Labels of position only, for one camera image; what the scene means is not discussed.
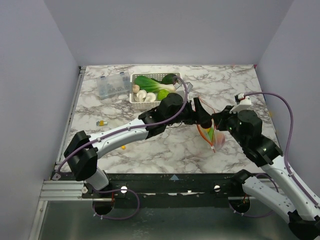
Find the white perforated plastic basket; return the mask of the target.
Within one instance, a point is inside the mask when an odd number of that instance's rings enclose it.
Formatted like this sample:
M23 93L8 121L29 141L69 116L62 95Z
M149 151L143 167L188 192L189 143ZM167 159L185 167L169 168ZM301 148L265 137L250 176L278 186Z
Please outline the white perforated plastic basket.
M131 91L129 101L137 110L159 105L169 93L177 92L181 86L175 76L179 72L134 73L130 76Z

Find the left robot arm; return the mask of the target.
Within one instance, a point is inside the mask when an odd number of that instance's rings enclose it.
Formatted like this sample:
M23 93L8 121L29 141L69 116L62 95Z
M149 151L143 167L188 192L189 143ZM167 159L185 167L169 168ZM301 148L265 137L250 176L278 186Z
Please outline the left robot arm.
M175 123L200 125L206 129L213 125L212 116L203 108L199 98L189 101L177 93L170 93L157 107L143 112L124 126L96 134L87 134L83 130L77 132L63 154L65 162L77 182L85 181L99 197L107 197L111 185L106 173L98 168L98 159L129 143L157 136Z

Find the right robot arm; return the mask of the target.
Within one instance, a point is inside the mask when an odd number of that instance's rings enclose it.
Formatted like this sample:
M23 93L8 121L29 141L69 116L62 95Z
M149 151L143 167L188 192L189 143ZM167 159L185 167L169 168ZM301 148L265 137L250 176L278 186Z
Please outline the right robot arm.
M269 188L253 174L242 170L230 183L230 191L256 198L277 213L300 240L314 240L320 235L320 209L294 181L294 174L285 165L284 154L274 141L262 134L262 120L253 110L231 112L227 106L212 114L218 130L228 131L241 146L244 155L267 173L284 194Z

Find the toy peach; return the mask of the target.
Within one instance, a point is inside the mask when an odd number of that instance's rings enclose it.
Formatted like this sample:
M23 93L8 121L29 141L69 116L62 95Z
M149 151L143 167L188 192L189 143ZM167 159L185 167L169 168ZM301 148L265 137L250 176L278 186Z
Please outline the toy peach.
M222 132L218 132L215 136L215 147L217 149L222 148L223 145L225 144L225 141L226 141L225 134Z

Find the clear orange zip bag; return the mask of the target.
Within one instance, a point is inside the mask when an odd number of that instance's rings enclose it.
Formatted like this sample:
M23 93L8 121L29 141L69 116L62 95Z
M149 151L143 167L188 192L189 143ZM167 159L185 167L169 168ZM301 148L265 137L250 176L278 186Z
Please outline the clear orange zip bag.
M198 96L198 98L203 108L209 114L212 115L216 112L216 110L204 99L202 99L200 96ZM196 127L201 137L210 145L210 148L214 153L219 151L224 146L226 136L223 132L216 129L214 120L212 120L212 126L210 128L203 128L200 125L197 125Z

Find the light green toy vegetable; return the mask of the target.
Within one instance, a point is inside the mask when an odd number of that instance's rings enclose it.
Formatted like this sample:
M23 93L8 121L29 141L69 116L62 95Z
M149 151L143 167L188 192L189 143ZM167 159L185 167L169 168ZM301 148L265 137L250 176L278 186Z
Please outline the light green toy vegetable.
M215 129L211 127L210 131L207 132L207 134L208 134L209 140L213 142L215 137Z

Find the yellow toy corn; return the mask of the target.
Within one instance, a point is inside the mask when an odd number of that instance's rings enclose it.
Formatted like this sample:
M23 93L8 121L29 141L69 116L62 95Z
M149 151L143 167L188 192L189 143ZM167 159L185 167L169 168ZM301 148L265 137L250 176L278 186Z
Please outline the yellow toy corn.
M202 131L203 131L203 132L206 132L206 133L209 133L210 130L211 130L211 128L203 128L203 129L202 129Z

